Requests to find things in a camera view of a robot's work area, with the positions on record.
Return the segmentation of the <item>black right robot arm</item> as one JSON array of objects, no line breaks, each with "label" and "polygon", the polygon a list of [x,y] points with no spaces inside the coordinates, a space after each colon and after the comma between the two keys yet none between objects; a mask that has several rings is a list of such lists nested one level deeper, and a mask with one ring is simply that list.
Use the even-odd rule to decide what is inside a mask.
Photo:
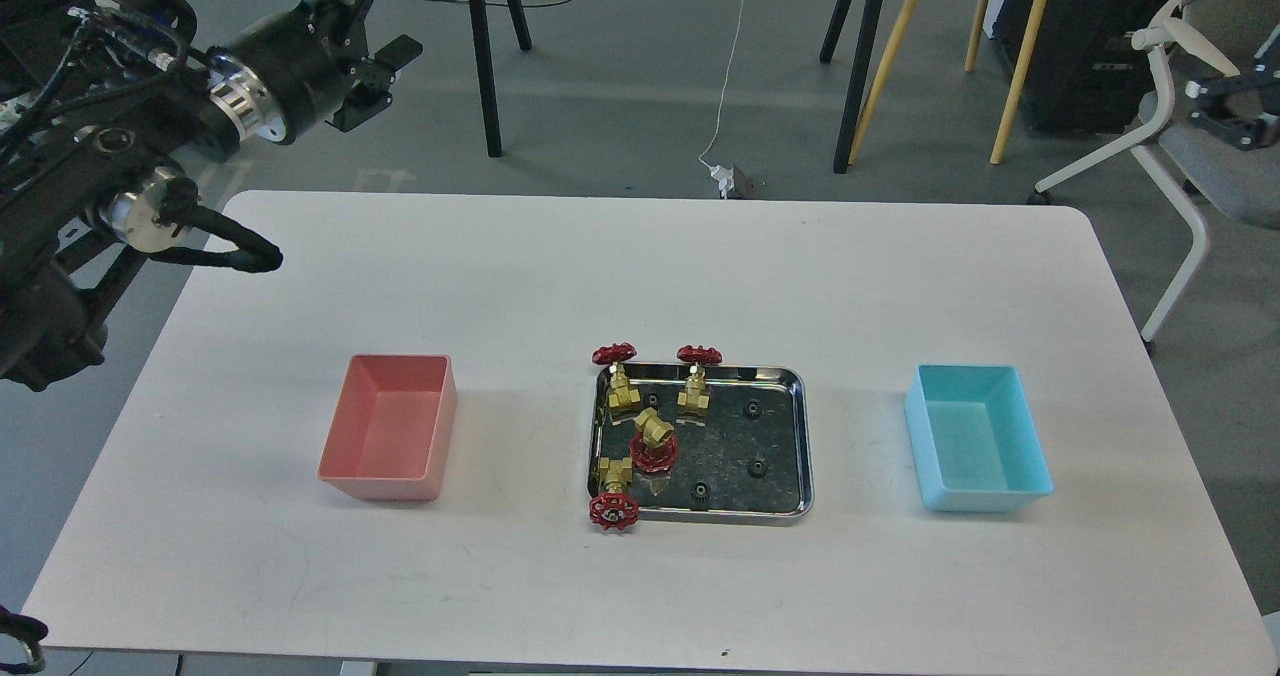
[{"label": "black right robot arm", "polygon": [[[1240,151],[1268,149],[1277,143],[1279,76],[1276,67],[1260,64],[1244,76],[1188,82],[1187,96],[1193,101],[1189,119],[1203,132]],[[1236,111],[1239,93],[1257,93],[1256,111]]]}]

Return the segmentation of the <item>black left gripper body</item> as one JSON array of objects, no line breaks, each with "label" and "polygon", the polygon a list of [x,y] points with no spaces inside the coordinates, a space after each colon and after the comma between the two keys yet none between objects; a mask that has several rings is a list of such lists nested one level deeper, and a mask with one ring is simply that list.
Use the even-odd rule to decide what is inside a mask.
[{"label": "black left gripper body", "polygon": [[378,117],[390,106],[401,70],[422,55],[410,35],[371,50],[365,20],[372,3],[302,0],[291,12],[294,44],[285,61],[307,97],[298,132],[324,122],[347,133]]}]

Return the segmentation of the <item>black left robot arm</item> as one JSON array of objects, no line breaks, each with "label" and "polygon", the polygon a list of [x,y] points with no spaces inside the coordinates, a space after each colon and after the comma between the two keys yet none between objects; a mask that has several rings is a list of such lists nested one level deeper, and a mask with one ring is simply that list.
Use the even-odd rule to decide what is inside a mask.
[{"label": "black left robot arm", "polygon": [[3,376],[41,392],[102,362],[146,261],[273,271],[270,239],[206,206],[177,160],[349,132],[421,55],[371,51],[374,0],[301,0],[193,46],[184,0],[3,0]]}]

